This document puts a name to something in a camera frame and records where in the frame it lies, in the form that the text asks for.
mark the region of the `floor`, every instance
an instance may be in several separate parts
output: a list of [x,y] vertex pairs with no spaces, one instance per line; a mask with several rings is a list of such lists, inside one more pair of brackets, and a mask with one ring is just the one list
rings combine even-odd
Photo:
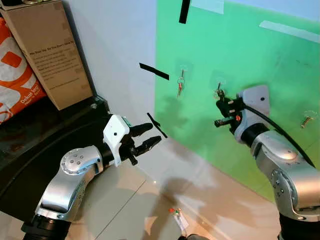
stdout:
[[[170,208],[181,208],[189,226],[182,232]],[[0,240],[21,240],[22,222],[0,212]],[[186,206],[159,192],[129,161],[110,167],[87,187],[67,240],[177,240],[196,233],[218,240]]]

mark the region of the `white wall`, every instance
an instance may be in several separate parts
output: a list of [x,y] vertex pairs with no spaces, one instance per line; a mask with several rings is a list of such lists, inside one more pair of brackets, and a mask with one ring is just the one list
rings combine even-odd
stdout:
[[[318,19],[318,0],[236,0]],[[65,0],[98,94],[132,124],[154,113],[156,0]],[[160,188],[203,217],[220,239],[270,240],[279,232],[276,207],[213,168],[173,139],[163,140],[138,165]]]

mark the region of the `small object on floor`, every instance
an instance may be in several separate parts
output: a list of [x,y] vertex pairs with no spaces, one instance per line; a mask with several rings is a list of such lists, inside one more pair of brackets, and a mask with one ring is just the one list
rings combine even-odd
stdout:
[[174,215],[173,215],[174,220],[178,224],[178,226],[181,229],[181,232],[185,233],[187,235],[186,228],[189,226],[189,223],[185,219],[185,216],[182,214],[181,211],[178,209],[174,210]]

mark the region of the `keychain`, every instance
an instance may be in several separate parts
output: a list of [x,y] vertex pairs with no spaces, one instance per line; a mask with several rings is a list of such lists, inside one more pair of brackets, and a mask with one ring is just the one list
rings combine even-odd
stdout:
[[176,223],[178,224],[178,226],[181,229],[181,233],[184,236],[187,236],[187,227],[189,226],[189,223],[187,222],[185,216],[182,213],[182,209],[178,208],[178,209],[174,209],[174,208],[170,208],[169,212],[173,215],[174,220],[176,221]]
[[178,94],[176,97],[179,97],[182,90],[184,89],[184,84],[185,84],[185,77],[184,77],[185,71],[182,69],[181,77],[179,77],[177,83],[178,83]]

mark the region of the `black cable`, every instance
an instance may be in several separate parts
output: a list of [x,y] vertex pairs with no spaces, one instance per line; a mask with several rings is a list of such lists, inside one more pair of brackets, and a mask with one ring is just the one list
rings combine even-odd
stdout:
[[259,112],[258,110],[248,106],[248,105],[244,105],[244,108],[249,110],[250,112],[258,115],[260,118],[266,120],[269,124],[271,124],[281,135],[283,135],[297,150],[298,152],[301,153],[301,155],[303,156],[304,160],[310,164],[312,167],[315,168],[314,163],[311,161],[311,159],[308,157],[308,155],[305,153],[305,151],[298,145],[298,143],[295,142],[295,140],[292,139],[292,137],[290,137],[288,135],[288,133],[283,130],[278,124],[276,124],[274,121],[272,121],[270,118],[268,118],[266,115],[264,115],[263,113]]

